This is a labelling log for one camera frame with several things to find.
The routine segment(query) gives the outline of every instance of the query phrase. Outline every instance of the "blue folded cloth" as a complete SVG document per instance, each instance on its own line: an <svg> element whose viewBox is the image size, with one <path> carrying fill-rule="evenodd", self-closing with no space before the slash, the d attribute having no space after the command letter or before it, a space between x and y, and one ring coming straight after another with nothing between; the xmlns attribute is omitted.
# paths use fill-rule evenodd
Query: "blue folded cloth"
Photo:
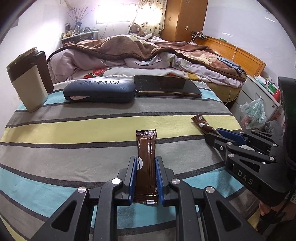
<svg viewBox="0 0 296 241"><path fill-rule="evenodd" d="M224 57L219 57L218 60L223 62L224 64L228 65L229 67L234 68L239 74L247 75L246 72L244 71L244 69L240 65L234 63L230 59L227 59Z"/></svg>

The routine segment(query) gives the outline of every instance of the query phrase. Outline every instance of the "wooden wardrobe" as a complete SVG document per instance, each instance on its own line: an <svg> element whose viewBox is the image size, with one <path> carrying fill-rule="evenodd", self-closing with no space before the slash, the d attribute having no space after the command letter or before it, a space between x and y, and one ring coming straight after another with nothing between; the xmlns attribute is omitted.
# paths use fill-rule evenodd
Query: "wooden wardrobe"
<svg viewBox="0 0 296 241"><path fill-rule="evenodd" d="M190 42L191 32L203 29L207 2L208 0L168 0L165 28L160 37L167 41Z"/></svg>

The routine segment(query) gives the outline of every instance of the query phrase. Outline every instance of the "rose pattern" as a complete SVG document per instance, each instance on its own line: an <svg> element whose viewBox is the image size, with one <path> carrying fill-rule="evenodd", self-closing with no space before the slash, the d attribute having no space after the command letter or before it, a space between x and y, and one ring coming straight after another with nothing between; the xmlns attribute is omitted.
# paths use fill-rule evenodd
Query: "rose pattern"
<svg viewBox="0 0 296 241"><path fill-rule="evenodd" d="M102 69L94 69L92 71L92 73L95 74L95 75L100 75L100 74L103 74L105 71L106 71L106 69L104 69L104 68L102 68Z"/></svg>
<svg viewBox="0 0 296 241"><path fill-rule="evenodd" d="M87 73L87 75L85 75L83 78L84 79L91 79L91 78L95 78L95 77L103 77L103 74L105 71L110 70L110 69L94 69L92 72Z"/></svg>
<svg viewBox="0 0 296 241"><path fill-rule="evenodd" d="M87 74L86 76L84 76L83 77L84 79L91 79L91 78L93 78L93 76L92 75L89 75L89 74Z"/></svg>

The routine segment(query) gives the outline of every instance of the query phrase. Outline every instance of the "plastic bag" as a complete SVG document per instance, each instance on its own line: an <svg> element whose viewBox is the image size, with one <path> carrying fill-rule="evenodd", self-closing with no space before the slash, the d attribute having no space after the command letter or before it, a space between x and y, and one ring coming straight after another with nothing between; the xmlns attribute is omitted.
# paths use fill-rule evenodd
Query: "plastic bag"
<svg viewBox="0 0 296 241"><path fill-rule="evenodd" d="M260 128L264 126L266 117L262 98L254 100L249 104L246 102L239 108L244 114L242 124L246 129Z"/></svg>

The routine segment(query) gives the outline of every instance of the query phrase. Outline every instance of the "yellow stripe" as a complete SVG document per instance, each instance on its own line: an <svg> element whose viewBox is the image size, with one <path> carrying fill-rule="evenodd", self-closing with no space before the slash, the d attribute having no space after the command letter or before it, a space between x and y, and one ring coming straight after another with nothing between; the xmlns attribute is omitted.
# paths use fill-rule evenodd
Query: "yellow stripe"
<svg viewBox="0 0 296 241"><path fill-rule="evenodd" d="M136 130L156 129L157 138L202 135L193 115L135 116L56 123L31 124L6 128L2 142L73 144L136 140ZM214 128L241 129L233 116L205 115Z"/></svg>
<svg viewBox="0 0 296 241"><path fill-rule="evenodd" d="M10 227L10 225L1 216L0 218L15 241L26 241L22 236L20 236L16 231L14 231L12 227Z"/></svg>
<svg viewBox="0 0 296 241"><path fill-rule="evenodd" d="M260 218L260 211L259 209L256 210L255 213L248 219L249 224L257 230L257 226L259 223L259 218Z"/></svg>

